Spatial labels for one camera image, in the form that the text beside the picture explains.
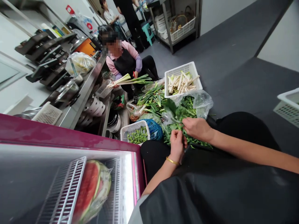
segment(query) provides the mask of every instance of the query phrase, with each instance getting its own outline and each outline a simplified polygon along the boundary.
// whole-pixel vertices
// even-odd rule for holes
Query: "person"
[[[236,112],[215,128],[202,118],[183,124],[189,136],[213,149],[184,151],[179,130],[171,133],[171,147],[144,142],[149,183],[129,224],[299,223],[299,159],[280,151],[260,119]]]
[[[118,19],[119,16],[116,16],[111,9],[108,8],[108,4],[106,0],[100,0],[100,4],[102,9],[104,9],[104,18],[106,19],[107,23],[112,26],[113,30],[118,32],[118,37],[121,40],[126,40],[121,27],[119,25]]]
[[[150,44],[147,41],[147,37],[141,28],[137,14],[133,8],[133,4],[136,7],[139,7],[138,1],[136,0],[113,0],[113,1],[118,12],[125,17],[128,28],[136,43],[138,51],[143,52],[144,48],[147,49],[150,46]]]
[[[116,80],[126,74],[130,74],[132,79],[148,74],[153,81],[159,80],[152,56],[141,59],[135,48],[130,43],[119,40],[115,32],[104,32],[99,36],[102,37],[102,43],[108,49],[109,56],[106,58],[106,63]],[[134,84],[134,86],[135,94],[137,94],[144,85]],[[134,97],[131,85],[121,85],[121,87],[128,93],[129,99]]]

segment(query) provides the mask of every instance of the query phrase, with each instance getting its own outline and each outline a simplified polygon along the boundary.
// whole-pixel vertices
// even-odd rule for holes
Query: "stool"
[[[151,28],[150,28],[150,25],[147,23],[147,24],[145,24],[143,27],[142,27],[142,30],[143,30],[143,32],[145,33],[145,35],[146,35],[146,39],[147,39],[147,41],[150,43],[150,45],[152,46],[153,45],[153,43],[152,43],[152,38],[154,37],[155,39],[156,39],[156,37],[155,37],[155,35],[154,35],[154,33],[153,33],[153,31],[151,30]]]

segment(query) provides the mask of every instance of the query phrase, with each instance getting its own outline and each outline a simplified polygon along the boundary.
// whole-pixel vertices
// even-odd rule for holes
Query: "gray floor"
[[[203,88],[214,101],[210,114],[221,118],[247,111],[262,119],[284,152],[299,157],[299,129],[273,112],[277,95],[295,89],[299,73],[254,58],[287,1],[258,0],[174,55],[155,41],[141,56],[152,55],[160,77],[194,61]]]

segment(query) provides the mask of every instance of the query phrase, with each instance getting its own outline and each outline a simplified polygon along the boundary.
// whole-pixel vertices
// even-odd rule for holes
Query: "freezer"
[[[89,223],[128,223],[145,185],[138,145],[3,114],[0,124],[0,223],[72,223],[89,160],[111,171]]]

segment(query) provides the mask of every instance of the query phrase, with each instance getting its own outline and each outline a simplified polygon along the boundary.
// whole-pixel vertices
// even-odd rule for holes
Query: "black hair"
[[[99,35],[97,38],[102,44],[103,44],[103,35],[113,32],[113,29],[108,25],[101,25],[98,27],[98,30],[99,30]]]
[[[103,5],[104,5],[104,2],[105,2],[105,1],[106,1],[106,0],[100,0],[100,5],[101,5],[102,9],[104,9]]]
[[[102,35],[102,44],[107,45],[108,43],[115,43],[119,40],[118,33],[115,31],[105,32]]]

